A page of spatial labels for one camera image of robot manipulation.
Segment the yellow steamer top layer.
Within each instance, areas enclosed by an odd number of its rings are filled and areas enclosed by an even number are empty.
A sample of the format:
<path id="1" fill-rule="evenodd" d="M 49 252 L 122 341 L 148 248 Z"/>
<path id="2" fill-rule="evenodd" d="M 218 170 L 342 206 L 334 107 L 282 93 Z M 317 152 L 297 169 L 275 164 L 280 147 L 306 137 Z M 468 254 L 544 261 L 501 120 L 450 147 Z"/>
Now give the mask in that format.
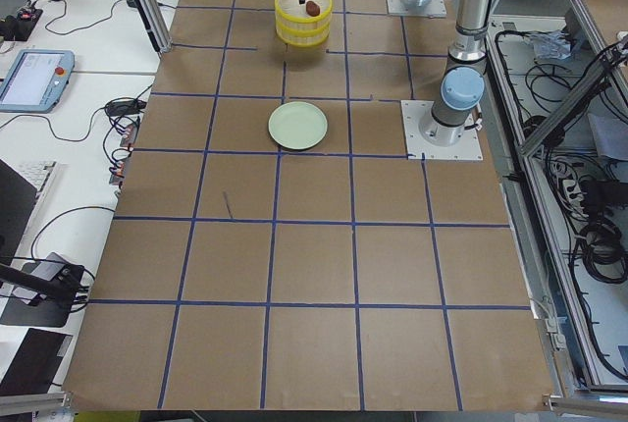
<path id="1" fill-rule="evenodd" d="M 310 15 L 307 12 L 307 5 L 316 4 L 318 14 Z M 314 30 L 327 26 L 332 17 L 333 0 L 306 0 L 300 3 L 299 0 L 274 0 L 276 21 L 290 29 Z"/>

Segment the white keyboard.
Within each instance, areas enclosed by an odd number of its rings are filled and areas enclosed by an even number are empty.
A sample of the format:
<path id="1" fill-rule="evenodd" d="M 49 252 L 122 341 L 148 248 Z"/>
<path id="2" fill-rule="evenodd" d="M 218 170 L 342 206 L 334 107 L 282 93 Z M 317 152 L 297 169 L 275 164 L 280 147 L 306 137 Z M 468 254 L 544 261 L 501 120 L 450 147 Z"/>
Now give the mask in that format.
<path id="1" fill-rule="evenodd" d="M 24 161 L 17 172 L 35 187 L 35 202 L 43 201 L 61 176 L 64 165 L 52 160 Z"/>

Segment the black power adapter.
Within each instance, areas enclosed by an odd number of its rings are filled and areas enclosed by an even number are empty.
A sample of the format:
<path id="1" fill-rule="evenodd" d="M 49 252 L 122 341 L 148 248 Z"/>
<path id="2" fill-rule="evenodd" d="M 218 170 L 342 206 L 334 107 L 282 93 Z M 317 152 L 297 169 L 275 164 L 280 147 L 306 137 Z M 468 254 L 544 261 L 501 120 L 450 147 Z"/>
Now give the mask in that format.
<path id="1" fill-rule="evenodd" d="M 117 99 L 105 105 L 105 113 L 109 117 L 121 117 L 135 115 L 142 112 L 146 107 L 146 102 L 139 99 Z"/>

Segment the black laptop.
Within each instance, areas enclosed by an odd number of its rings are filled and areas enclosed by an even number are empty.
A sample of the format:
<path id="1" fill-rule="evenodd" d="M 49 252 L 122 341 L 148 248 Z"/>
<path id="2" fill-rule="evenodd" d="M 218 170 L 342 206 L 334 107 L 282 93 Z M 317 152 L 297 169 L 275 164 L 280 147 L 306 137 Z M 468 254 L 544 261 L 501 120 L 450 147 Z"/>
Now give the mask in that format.
<path id="1" fill-rule="evenodd" d="M 46 394 L 61 387 L 57 373 L 73 336 L 29 328 L 20 344 L 1 341 L 1 396 Z"/>

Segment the yellow steamer lower layers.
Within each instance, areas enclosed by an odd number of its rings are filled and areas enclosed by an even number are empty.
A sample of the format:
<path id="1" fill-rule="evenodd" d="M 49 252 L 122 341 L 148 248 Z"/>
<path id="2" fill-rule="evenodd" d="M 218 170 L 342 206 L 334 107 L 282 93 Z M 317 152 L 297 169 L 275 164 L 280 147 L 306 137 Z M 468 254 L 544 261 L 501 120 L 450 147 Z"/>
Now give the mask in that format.
<path id="1" fill-rule="evenodd" d="M 275 23 L 276 35 L 280 41 L 288 46 L 297 48 L 312 48 L 324 43 L 330 34 L 330 25 L 326 24 L 319 28 L 299 29 Z"/>

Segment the brown bun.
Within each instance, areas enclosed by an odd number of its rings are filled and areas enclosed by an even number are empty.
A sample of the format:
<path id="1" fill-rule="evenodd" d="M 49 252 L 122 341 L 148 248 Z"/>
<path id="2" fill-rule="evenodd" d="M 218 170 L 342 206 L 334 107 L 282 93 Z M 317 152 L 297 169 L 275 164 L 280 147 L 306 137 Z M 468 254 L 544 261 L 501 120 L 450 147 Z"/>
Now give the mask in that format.
<path id="1" fill-rule="evenodd" d="M 312 0 L 306 2 L 305 10 L 310 17 L 317 17 L 321 13 L 320 6 Z"/>

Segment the blue teach pendant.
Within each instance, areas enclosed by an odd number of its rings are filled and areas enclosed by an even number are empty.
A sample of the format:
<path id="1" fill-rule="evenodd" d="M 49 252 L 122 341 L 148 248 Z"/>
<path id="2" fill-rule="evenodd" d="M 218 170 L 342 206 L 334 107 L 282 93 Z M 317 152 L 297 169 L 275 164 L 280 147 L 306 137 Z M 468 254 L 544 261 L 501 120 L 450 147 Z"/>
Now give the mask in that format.
<path id="1" fill-rule="evenodd" d="M 49 113 L 60 101 L 74 66 L 71 51 L 21 50 L 1 83 L 1 111 Z"/>

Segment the light green plate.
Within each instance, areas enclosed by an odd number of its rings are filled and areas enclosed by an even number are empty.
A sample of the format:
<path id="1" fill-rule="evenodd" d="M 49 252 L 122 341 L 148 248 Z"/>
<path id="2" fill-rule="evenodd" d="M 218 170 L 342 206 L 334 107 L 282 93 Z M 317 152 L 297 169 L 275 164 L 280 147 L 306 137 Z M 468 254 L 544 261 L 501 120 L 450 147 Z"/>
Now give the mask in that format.
<path id="1" fill-rule="evenodd" d="M 326 135 L 328 120 L 317 106 L 292 101 L 274 110 L 268 121 L 271 138 L 281 147 L 305 150 L 317 145 Z"/>

